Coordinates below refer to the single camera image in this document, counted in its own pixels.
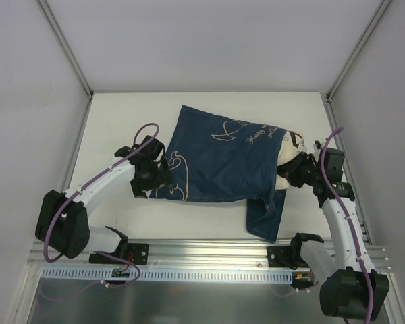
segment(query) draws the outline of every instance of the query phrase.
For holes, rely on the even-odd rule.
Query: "dark blue t-shirt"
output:
[[[223,203],[247,199],[246,229],[276,241],[286,190],[276,190],[284,129],[183,106],[166,152],[175,183],[150,198]]]

